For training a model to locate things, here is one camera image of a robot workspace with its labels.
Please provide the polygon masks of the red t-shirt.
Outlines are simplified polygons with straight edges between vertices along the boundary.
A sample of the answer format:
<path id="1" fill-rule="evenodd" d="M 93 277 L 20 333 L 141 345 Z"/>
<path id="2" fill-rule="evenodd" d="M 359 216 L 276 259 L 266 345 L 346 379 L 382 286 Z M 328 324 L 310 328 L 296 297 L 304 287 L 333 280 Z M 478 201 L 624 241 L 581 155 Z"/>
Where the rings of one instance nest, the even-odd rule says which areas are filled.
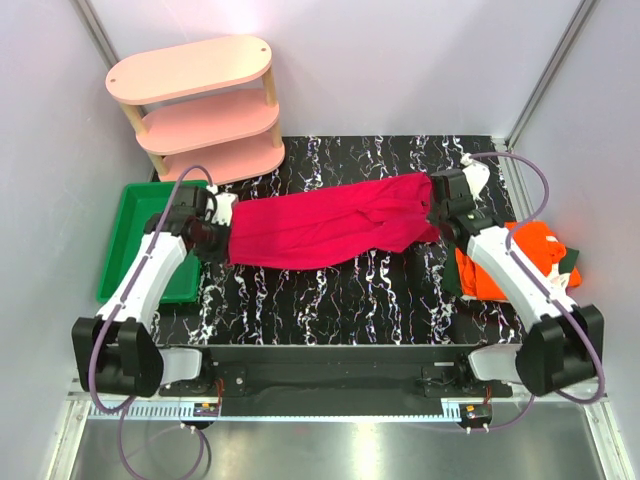
<path id="1" fill-rule="evenodd" d="M 421 172 L 240 202 L 233 212 L 229 263 L 315 270 L 372 249 L 401 253 L 432 243 L 432 182 Z"/>

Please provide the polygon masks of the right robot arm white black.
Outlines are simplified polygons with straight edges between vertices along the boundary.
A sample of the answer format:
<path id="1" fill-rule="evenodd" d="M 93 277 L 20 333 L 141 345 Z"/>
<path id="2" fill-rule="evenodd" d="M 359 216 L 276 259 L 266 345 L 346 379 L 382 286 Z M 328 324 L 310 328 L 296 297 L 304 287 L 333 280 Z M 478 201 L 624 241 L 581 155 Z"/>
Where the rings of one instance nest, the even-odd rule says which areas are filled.
<path id="1" fill-rule="evenodd" d="M 500 288 L 526 330 L 519 344 L 478 347 L 454 371 L 454 384 L 476 396 L 492 380 L 518 383 L 542 397 L 592 378 L 604 393 L 604 318 L 593 305 L 579 306 L 555 287 L 515 243 L 513 233 L 488 208 L 476 206 L 467 175 L 431 175 L 430 220 Z"/>

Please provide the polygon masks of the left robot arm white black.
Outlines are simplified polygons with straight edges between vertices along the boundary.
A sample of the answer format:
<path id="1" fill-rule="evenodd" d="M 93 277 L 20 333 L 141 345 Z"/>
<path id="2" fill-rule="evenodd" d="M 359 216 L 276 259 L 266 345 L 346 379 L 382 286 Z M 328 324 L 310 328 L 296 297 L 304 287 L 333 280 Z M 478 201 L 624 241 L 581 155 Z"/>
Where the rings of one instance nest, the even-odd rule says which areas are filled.
<path id="1" fill-rule="evenodd" d="M 226 261 L 235 194 L 216 186 L 181 185 L 144 225 L 138 253 L 111 298 L 71 330 L 79 380 L 93 396 L 151 397 L 180 382 L 196 396 L 215 386 L 216 372 L 191 347 L 160 347 L 150 323 L 175 271 L 190 256 Z"/>

